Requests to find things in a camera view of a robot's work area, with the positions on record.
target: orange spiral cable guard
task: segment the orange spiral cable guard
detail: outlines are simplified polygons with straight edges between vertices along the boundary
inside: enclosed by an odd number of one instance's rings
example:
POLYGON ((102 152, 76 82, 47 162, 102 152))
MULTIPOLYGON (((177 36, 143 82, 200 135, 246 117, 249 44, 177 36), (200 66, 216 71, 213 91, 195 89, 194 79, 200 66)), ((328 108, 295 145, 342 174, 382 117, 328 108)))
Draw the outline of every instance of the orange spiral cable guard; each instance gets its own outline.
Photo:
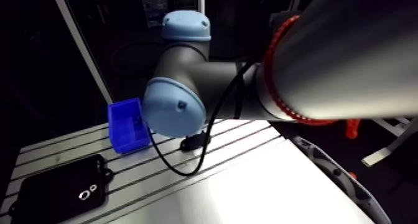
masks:
MULTIPOLYGON (((311 126, 325 126, 332 123, 335 123, 337 120, 316 120, 306 118, 295 111, 291 110, 280 98, 279 94, 273 83, 273 55, 274 51, 276 50, 277 45, 279 44, 280 40, 283 38, 284 34, 288 31, 288 29, 293 25, 293 23, 299 18, 299 16, 293 16, 286 20, 280 28, 274 33, 269 48, 264 56, 264 81, 266 82, 267 91, 270 94, 270 97, 273 99, 275 104, 283 111, 285 114, 293 118, 294 120, 311 125, 311 126)), ((346 122, 347 129, 346 129, 346 136, 350 139, 354 139, 357 137, 358 133, 358 126, 360 121, 358 119, 348 119, 346 122)))

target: cable connector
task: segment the cable connector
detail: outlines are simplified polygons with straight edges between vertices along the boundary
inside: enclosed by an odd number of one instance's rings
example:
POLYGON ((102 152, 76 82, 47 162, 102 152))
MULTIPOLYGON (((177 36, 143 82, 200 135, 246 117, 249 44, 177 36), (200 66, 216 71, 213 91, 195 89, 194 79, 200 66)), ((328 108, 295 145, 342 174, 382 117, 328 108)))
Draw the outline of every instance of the cable connector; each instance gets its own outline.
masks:
POLYGON ((183 152, 190 152, 195 149, 198 149, 199 147, 202 147, 205 142, 205 135, 206 133, 202 131, 200 134, 196 134, 191 137, 186 137, 181 143, 180 143, 180 150, 183 152))

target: table surface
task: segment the table surface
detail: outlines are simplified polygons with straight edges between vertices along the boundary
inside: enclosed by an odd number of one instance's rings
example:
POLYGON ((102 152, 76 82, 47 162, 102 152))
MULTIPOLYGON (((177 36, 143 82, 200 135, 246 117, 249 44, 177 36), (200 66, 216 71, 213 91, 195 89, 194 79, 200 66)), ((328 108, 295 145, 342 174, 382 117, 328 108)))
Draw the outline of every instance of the table surface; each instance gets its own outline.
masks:
MULTIPOLYGON (((33 174, 93 154, 115 172, 105 203, 64 223, 372 223, 289 140, 267 121, 217 120, 200 172, 171 172, 153 148, 120 155, 102 124, 23 147, 16 160, 0 223, 33 174)), ((179 151, 182 139, 154 134, 171 164, 192 170, 200 149, 179 151)))

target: light blue joint cap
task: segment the light blue joint cap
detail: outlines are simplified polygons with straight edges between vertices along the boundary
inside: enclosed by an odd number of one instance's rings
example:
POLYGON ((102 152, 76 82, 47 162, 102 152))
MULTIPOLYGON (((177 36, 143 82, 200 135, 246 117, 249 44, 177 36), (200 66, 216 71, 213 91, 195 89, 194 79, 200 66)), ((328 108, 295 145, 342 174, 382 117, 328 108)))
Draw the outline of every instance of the light blue joint cap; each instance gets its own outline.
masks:
POLYGON ((164 77, 148 82, 142 115, 155 132, 168 137, 197 134, 206 119, 199 97, 185 85, 164 77))
POLYGON ((162 37, 168 40, 210 41, 210 21, 197 11, 173 11, 162 20, 162 37))

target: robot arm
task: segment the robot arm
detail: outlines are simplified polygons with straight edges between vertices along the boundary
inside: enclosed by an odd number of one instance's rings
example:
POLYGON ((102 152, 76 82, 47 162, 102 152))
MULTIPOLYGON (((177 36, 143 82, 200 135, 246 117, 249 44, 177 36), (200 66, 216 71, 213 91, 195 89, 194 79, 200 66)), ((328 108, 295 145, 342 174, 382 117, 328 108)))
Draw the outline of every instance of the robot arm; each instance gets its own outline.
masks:
MULTIPOLYGON (((418 112, 417 0, 314 0, 275 48, 271 80, 280 99, 312 119, 418 112)), ((142 102, 158 133, 199 131, 242 63, 207 62, 210 22, 193 11, 163 20, 167 48, 142 102)), ((219 118, 292 120, 267 91, 263 64, 238 82, 219 118)))

